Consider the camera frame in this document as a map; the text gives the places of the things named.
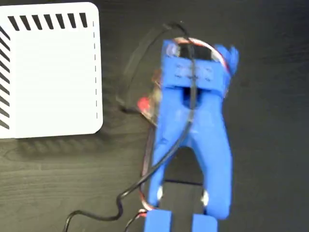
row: black stripe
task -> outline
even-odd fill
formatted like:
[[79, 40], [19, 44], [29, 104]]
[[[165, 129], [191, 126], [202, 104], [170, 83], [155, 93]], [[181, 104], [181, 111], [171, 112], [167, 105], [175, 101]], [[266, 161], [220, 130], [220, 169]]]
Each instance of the black stripe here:
[[6, 49], [10, 51], [10, 47], [3, 41], [3, 39], [0, 37], [0, 44], [2, 44]]
[[5, 122], [3, 122], [2, 120], [0, 120], [0, 126], [6, 128], [6, 129], [10, 128], [9, 125], [6, 124]]
[[26, 17], [25, 15], [21, 15], [21, 16], [20, 16], [20, 19], [21, 19], [21, 21], [24, 23], [25, 28], [26, 28], [27, 30], [31, 30], [30, 25], [29, 25], [29, 22], [28, 22], [28, 20], [27, 20], [27, 17]]
[[10, 118], [10, 115], [5, 110], [3, 110], [2, 108], [0, 108], [0, 114]]
[[0, 67], [2, 67], [5, 71], [7, 71], [8, 73], [10, 73], [9, 68], [8, 68], [8, 67], [6, 67], [6, 65], [5, 65], [5, 64], [3, 64], [3, 63], [1, 62], [1, 60], [0, 60]]
[[14, 27], [14, 29], [15, 29], [15, 30], [19, 30], [19, 27], [18, 27], [18, 25], [17, 25], [17, 22], [16, 22], [14, 16], [8, 16], [8, 18], [9, 18], [9, 20], [10, 20], [12, 26]]
[[0, 49], [0, 56], [3, 56], [8, 62], [10, 62], [10, 58]]
[[1, 96], [0, 96], [0, 102], [2, 102], [3, 104], [5, 104], [7, 106], [10, 106], [10, 103]]
[[9, 37], [9, 35], [5, 32], [5, 30], [0, 26], [0, 32], [2, 32], [2, 34], [8, 38], [9, 40], [11, 40], [11, 38]]
[[5, 81], [6, 83], [10, 83], [10, 80], [8, 78], [6, 78], [1, 72], [0, 72], [0, 78]]
[[3, 92], [5, 92], [6, 94], [10, 95], [10, 92], [3, 86], [0, 84], [0, 90], [2, 90]]

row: black table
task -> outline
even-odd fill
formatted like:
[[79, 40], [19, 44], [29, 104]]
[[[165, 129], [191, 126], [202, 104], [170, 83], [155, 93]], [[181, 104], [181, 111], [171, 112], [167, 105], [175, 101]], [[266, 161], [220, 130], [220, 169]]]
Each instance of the black table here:
[[[148, 125], [117, 110], [115, 88], [139, 39], [170, 20], [183, 21], [196, 38], [233, 44], [240, 51], [239, 70], [224, 103], [234, 183], [231, 214], [220, 222], [220, 231], [308, 231], [309, 2], [95, 4], [101, 18], [104, 126], [95, 135], [0, 141], [1, 231], [60, 232], [74, 209], [116, 212], [116, 195], [139, 177]], [[147, 92], [151, 72], [159, 66], [161, 44], [142, 63], [132, 101]], [[180, 163], [191, 162], [186, 152], [181, 157]], [[77, 217], [70, 232], [122, 231], [140, 207], [138, 195], [132, 194], [124, 201], [121, 220], [105, 223]], [[142, 220], [131, 231], [141, 232]]]

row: dashed line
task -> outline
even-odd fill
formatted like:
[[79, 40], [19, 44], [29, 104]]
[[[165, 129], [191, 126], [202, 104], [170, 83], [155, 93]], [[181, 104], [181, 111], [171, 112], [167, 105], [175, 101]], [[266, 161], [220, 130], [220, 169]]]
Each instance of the dashed line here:
[[[96, 42], [93, 43], [93, 48], [95, 50], [95, 61], [97, 60], [97, 56], [96, 56]], [[97, 84], [97, 66], [95, 65], [95, 84]], [[98, 119], [98, 100], [96, 100], [96, 108], [97, 108], [97, 119]]]

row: black cable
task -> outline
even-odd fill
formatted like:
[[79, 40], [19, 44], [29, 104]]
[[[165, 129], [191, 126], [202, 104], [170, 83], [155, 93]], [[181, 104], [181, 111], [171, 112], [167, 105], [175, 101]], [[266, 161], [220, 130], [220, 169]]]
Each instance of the black cable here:
[[[187, 39], [188, 41], [190, 41], [189, 39], [189, 34], [187, 32], [187, 30], [180, 24], [178, 23], [170, 23], [168, 25], [165, 25], [165, 30], [170, 30], [170, 29], [180, 29], [183, 33], [184, 33], [184, 38]], [[95, 220], [99, 220], [99, 221], [115, 221], [118, 220], [122, 214], [123, 214], [123, 206], [121, 203], [121, 200], [126, 197], [127, 195], [129, 195], [131, 192], [133, 192], [135, 189], [137, 189], [141, 184], [145, 183], [154, 173], [155, 171], [162, 165], [164, 164], [167, 160], [169, 160], [173, 154], [177, 151], [177, 149], [179, 148], [179, 146], [181, 145], [181, 143], [183, 142], [183, 140], [186, 138], [187, 134], [190, 131], [192, 122], [193, 122], [193, 118], [194, 118], [194, 111], [195, 111], [195, 106], [196, 106], [196, 101], [197, 101], [197, 85], [196, 85], [196, 64], [195, 64], [195, 60], [194, 60], [194, 49], [192, 46], [192, 43], [188, 43], [188, 49], [189, 49], [189, 57], [191, 59], [192, 62], [192, 79], [191, 79], [191, 91], [190, 91], [190, 112], [189, 112], [189, 116], [188, 116], [188, 120], [187, 123], [184, 127], [184, 130], [182, 131], [179, 139], [177, 139], [177, 141], [174, 143], [174, 145], [169, 149], [169, 151], [164, 155], [164, 157], [162, 157], [162, 159], [153, 167], [151, 167], [150, 171], [145, 174], [138, 182], [134, 183], [132, 186], [128, 187], [125, 191], [121, 192], [117, 198], [116, 198], [116, 205], [118, 208], [118, 213], [114, 216], [108, 216], [108, 217], [102, 217], [84, 210], [76, 210], [73, 211], [72, 213], [70, 213], [67, 217], [66, 220], [66, 224], [65, 227], [63, 229], [63, 232], [68, 232], [68, 228], [70, 225], [70, 222], [72, 220], [72, 218], [75, 215], [83, 215]]]
[[128, 232], [130, 225], [131, 225], [134, 221], [136, 221], [137, 219], [139, 219], [140, 216], [141, 216], [142, 214], [146, 214], [146, 213], [138, 212], [138, 213], [126, 224], [126, 227], [125, 227], [124, 232]]

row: white wire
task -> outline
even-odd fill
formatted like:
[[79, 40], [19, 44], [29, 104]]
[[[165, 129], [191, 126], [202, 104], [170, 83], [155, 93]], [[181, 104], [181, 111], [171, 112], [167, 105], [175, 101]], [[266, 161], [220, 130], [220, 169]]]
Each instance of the white wire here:
[[[226, 65], [226, 61], [225, 61], [224, 57], [213, 46], [211, 46], [210, 44], [208, 44], [204, 41], [201, 41], [201, 40], [198, 40], [198, 39], [195, 39], [195, 38], [189, 38], [189, 39], [195, 45], [200, 45], [200, 46], [209, 48], [211, 50], [212, 54], [219, 60], [219, 62], [224, 66], [224, 68], [227, 69], [227, 65]], [[177, 38], [174, 38], [174, 40], [177, 43], [188, 43], [188, 41], [183, 37], [177, 37]]]

